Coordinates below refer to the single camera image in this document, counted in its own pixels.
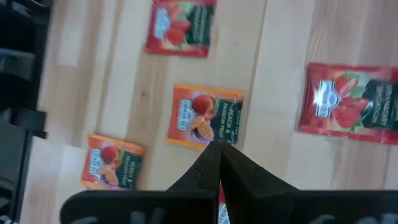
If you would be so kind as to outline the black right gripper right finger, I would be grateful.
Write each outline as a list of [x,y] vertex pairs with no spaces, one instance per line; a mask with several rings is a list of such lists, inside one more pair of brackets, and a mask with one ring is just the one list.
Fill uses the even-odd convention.
[[231,223],[289,223],[297,188],[221,143],[221,184]]

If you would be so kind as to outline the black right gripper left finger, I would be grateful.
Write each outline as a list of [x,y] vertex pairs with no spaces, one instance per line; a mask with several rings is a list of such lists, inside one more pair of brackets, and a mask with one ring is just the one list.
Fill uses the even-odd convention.
[[218,221],[220,165],[220,142],[212,141],[186,173],[167,189],[196,196],[190,203],[190,210],[198,214],[200,223]]

